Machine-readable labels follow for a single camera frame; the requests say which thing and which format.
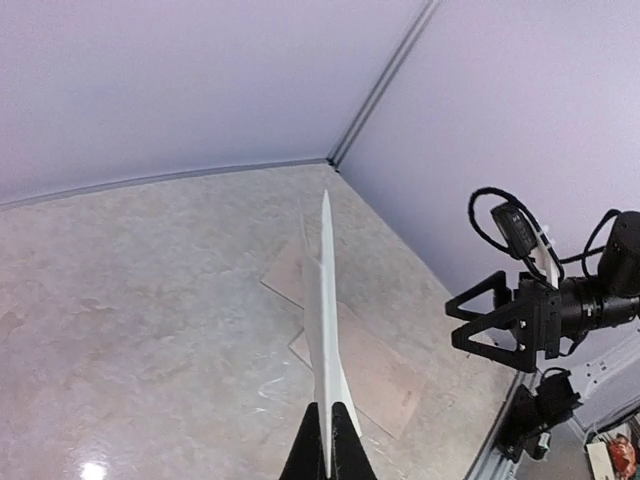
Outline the pink envelope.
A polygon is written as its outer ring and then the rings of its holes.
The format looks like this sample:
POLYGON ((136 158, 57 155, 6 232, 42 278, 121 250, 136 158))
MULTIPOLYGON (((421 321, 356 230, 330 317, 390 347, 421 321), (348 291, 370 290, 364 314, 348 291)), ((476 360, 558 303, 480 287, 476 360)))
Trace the pink envelope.
POLYGON ((322 305, 322 266, 301 235, 292 237, 276 253, 261 283, 301 308, 308 301, 317 307, 322 305))

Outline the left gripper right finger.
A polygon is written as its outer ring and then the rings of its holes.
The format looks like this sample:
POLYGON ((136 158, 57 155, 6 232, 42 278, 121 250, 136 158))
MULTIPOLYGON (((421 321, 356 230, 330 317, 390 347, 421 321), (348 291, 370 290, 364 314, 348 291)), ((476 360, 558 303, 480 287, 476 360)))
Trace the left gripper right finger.
POLYGON ((345 404, 332 406, 331 478, 377 480, 345 404))

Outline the beige ornate letter paper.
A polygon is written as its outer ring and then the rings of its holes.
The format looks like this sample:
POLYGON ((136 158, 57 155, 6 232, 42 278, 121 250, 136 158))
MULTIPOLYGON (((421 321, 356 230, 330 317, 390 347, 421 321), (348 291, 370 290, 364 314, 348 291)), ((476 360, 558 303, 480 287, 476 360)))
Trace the beige ornate letter paper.
POLYGON ((300 225, 304 333, 314 378, 313 397, 318 407, 325 477, 335 479, 333 406, 343 404, 349 419, 355 419, 357 414, 340 355, 334 230, 328 192, 323 194, 321 203, 317 255, 311 253, 304 219, 300 225))

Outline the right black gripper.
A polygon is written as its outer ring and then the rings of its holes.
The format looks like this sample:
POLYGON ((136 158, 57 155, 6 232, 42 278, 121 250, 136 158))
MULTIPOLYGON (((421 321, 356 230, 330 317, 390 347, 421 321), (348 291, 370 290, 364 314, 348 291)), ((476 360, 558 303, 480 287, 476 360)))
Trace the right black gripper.
POLYGON ((533 373, 538 351, 543 351, 546 359, 560 356, 561 306, 559 289, 543 284, 530 273, 519 274, 514 297, 506 272, 498 270, 448 300, 444 311, 451 318, 467 322, 452 332, 454 348, 533 373), (500 328, 514 329, 513 349, 475 340, 487 330, 500 328))

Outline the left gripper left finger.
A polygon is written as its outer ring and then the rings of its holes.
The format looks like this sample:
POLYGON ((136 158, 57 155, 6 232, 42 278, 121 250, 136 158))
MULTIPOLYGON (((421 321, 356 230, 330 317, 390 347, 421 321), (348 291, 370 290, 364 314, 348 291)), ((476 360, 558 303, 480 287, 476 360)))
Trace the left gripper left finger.
POLYGON ((320 424, 318 406, 310 403, 304 413, 280 480, 316 480, 320 474, 320 424))

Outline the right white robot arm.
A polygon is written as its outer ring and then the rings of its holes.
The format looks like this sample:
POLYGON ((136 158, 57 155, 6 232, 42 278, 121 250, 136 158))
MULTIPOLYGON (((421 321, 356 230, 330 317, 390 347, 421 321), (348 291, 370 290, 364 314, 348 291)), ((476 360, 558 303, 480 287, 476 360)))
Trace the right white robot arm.
MULTIPOLYGON (((543 236, 506 204, 494 219, 511 253, 529 269, 516 289, 497 271, 445 305, 462 320, 451 334, 454 348, 534 374, 540 356, 562 357, 561 342, 575 350, 596 330, 628 324, 639 316, 639 214, 611 210, 614 222, 596 274, 563 278, 543 236)), ((519 385, 495 437, 495 448, 516 462, 533 441, 544 442, 552 427, 570 419, 583 402, 620 370, 637 360, 633 342, 572 370, 550 367, 537 387, 519 385)))

